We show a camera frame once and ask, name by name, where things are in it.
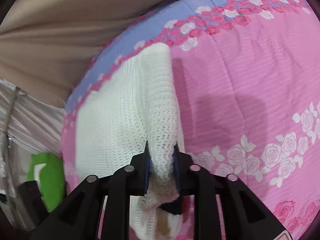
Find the white striped fabric cover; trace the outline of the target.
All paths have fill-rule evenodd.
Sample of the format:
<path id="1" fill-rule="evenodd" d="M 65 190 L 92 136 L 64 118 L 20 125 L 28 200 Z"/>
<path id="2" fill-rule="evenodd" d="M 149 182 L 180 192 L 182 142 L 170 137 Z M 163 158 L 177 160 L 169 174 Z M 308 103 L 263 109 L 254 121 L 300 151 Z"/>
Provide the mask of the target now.
<path id="1" fill-rule="evenodd" d="M 61 156 L 60 137 L 65 110 L 42 103 L 1 79 L 1 202 L 16 229 L 35 228 L 18 187 L 26 182 L 32 155 Z"/>

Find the green plastic stool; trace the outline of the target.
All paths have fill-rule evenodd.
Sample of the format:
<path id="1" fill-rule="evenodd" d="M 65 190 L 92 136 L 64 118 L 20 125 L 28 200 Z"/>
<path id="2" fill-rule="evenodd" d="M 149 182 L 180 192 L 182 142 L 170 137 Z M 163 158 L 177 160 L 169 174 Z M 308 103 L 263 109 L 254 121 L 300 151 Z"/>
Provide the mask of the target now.
<path id="1" fill-rule="evenodd" d="M 37 182 L 44 205 L 52 212 L 65 197 L 66 182 L 62 159 L 53 153 L 31 155 L 27 181 Z"/>

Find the pink floral bed quilt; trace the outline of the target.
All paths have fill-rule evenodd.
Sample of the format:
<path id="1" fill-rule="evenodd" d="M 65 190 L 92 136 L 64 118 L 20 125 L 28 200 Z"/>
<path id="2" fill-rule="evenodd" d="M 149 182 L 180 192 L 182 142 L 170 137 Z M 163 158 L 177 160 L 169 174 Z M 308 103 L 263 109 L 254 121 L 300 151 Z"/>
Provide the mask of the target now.
<path id="1" fill-rule="evenodd" d="M 183 152 L 236 174 L 294 239 L 319 213 L 319 19 L 308 0 L 173 0 L 93 58 L 67 101 L 61 138 L 71 190 L 78 111 L 130 58 L 170 48 Z"/>

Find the cream knitted sweater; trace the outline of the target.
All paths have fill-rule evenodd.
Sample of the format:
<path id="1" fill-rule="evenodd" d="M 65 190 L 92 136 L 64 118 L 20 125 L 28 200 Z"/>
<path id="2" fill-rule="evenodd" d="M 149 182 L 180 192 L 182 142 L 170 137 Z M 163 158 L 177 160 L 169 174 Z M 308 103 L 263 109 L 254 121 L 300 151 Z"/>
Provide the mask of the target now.
<path id="1" fill-rule="evenodd" d="M 82 105 L 75 165 L 81 179 L 109 176 L 148 147 L 149 188 L 146 195 L 131 198 L 130 226 L 139 239 L 175 239 L 182 216 L 160 209 L 178 197 L 175 145 L 184 142 L 170 48 L 157 43 L 125 61 Z"/>

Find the beige curtain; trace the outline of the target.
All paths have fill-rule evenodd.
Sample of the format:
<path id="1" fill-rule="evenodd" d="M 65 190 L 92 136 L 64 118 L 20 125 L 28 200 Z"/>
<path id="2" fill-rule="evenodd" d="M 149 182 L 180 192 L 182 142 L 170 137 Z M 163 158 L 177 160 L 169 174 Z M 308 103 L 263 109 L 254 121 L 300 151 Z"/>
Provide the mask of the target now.
<path id="1" fill-rule="evenodd" d="M 163 0 L 15 0 L 1 23 L 1 77 L 63 108 L 91 58 Z"/>

